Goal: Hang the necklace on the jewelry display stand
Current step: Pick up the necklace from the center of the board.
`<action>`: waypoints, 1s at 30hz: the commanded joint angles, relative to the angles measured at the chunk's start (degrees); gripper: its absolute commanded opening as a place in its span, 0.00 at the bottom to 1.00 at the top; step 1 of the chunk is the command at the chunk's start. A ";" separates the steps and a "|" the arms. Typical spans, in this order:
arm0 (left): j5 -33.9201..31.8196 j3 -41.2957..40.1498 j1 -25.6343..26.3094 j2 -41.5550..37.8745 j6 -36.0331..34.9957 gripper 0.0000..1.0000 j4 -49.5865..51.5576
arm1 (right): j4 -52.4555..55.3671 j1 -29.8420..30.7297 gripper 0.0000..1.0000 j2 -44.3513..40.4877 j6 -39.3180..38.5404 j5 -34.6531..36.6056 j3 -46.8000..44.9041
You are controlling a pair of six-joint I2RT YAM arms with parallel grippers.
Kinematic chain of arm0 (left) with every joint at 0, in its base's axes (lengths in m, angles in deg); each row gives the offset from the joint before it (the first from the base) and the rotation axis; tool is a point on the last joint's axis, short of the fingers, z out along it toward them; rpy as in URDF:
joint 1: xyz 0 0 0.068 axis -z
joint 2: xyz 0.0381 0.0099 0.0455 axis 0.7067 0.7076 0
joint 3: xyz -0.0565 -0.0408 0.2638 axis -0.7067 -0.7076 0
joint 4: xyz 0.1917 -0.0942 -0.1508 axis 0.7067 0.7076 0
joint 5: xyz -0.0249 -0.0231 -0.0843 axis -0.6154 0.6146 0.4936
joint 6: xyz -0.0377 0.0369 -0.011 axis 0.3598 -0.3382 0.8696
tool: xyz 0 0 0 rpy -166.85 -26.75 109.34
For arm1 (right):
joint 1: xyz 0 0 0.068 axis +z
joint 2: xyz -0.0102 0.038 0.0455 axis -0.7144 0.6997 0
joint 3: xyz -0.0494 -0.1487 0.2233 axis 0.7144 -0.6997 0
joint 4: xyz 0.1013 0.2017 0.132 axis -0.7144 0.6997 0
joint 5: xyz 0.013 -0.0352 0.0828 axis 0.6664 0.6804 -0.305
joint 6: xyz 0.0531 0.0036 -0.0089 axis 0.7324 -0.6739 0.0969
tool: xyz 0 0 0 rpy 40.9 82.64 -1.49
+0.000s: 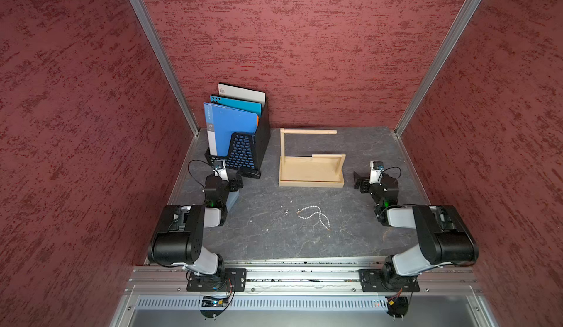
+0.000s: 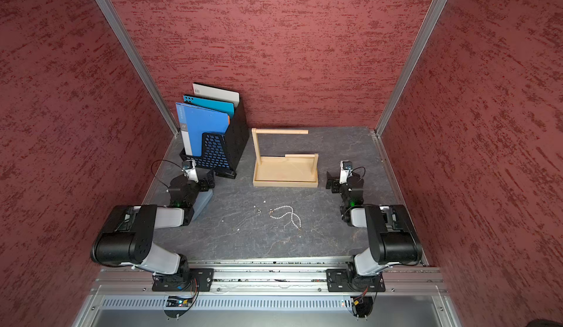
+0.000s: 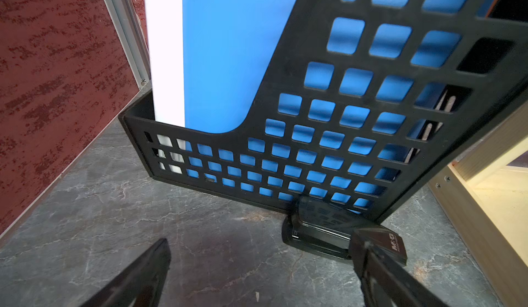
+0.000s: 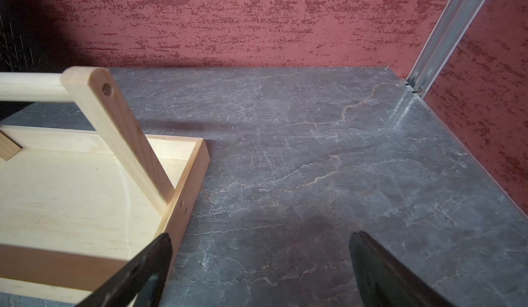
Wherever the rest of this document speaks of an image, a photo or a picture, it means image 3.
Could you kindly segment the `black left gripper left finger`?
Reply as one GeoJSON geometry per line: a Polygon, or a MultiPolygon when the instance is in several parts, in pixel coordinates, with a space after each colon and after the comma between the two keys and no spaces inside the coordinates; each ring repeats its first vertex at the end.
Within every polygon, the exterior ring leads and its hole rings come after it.
{"type": "Polygon", "coordinates": [[[84,306],[158,306],[171,262],[169,242],[161,238],[84,306]]]}

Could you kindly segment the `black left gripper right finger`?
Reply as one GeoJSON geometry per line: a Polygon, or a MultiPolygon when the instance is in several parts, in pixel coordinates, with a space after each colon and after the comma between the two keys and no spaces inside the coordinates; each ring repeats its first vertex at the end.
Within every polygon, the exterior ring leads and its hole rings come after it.
{"type": "Polygon", "coordinates": [[[446,305],[404,269],[407,254],[403,239],[391,230],[355,230],[349,256],[366,306],[446,305]]]}

